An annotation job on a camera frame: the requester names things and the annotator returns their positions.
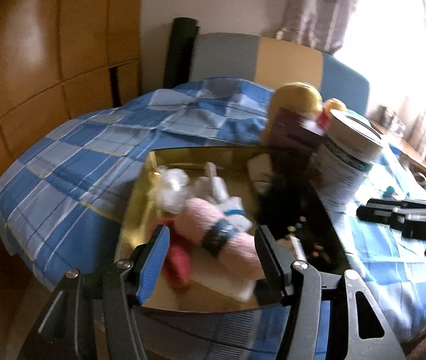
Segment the bed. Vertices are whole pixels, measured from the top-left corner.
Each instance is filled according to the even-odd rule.
[[[210,70],[205,61],[211,50],[200,48],[202,41],[206,42],[204,38],[197,42],[190,82],[69,120],[30,147],[1,176],[1,239],[46,287],[54,288],[70,268],[89,273],[112,260],[127,200],[150,150],[258,144],[271,93],[291,77],[283,74],[279,80],[271,69],[261,77],[258,66],[247,70],[244,64],[242,71],[206,78]],[[277,47],[270,41],[265,41],[268,47]],[[267,53],[262,44],[259,39],[258,64],[260,54]],[[270,55],[284,54],[280,51],[271,49]],[[309,77],[308,69],[300,69],[302,80],[316,80],[323,95],[334,93],[337,85],[325,70],[337,62],[324,58],[332,57],[321,56],[319,65],[309,69]],[[216,60],[209,66],[219,72],[218,64],[221,61]],[[256,76],[244,76],[251,71]],[[318,74],[322,77],[312,78]],[[357,100],[358,93],[367,98],[365,85],[353,89],[346,97],[356,105],[345,102],[364,112],[365,104]],[[426,199],[426,191],[385,147],[346,213],[330,212],[330,216],[351,266],[366,281],[398,339],[406,341],[426,324],[426,243],[403,240],[389,228],[360,223],[355,217],[359,203],[381,197],[388,186],[399,198]]]

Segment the rolled black mat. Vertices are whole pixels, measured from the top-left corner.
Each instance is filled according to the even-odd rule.
[[[164,88],[174,88],[176,85],[188,82],[193,45],[198,30],[198,21],[195,19],[177,17],[173,20],[164,67]]]

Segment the yellow plush toy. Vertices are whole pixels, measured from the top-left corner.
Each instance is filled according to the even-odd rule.
[[[285,108],[308,119],[316,120],[322,111],[322,98],[318,90],[305,82],[284,84],[273,93],[268,109],[268,123],[261,133],[261,142],[267,143],[278,111]]]

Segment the black band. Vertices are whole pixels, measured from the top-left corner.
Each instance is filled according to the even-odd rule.
[[[220,219],[206,232],[201,246],[213,257],[218,257],[219,252],[231,237],[239,230],[226,219]]]

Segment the blue gripper pad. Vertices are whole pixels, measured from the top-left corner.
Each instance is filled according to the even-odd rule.
[[[151,296],[169,246],[170,231],[168,227],[158,225],[150,241],[137,247],[137,249],[142,248],[140,254],[136,256],[137,258],[133,257],[136,249],[133,252],[133,271],[137,286],[136,299],[139,305],[142,305]]]

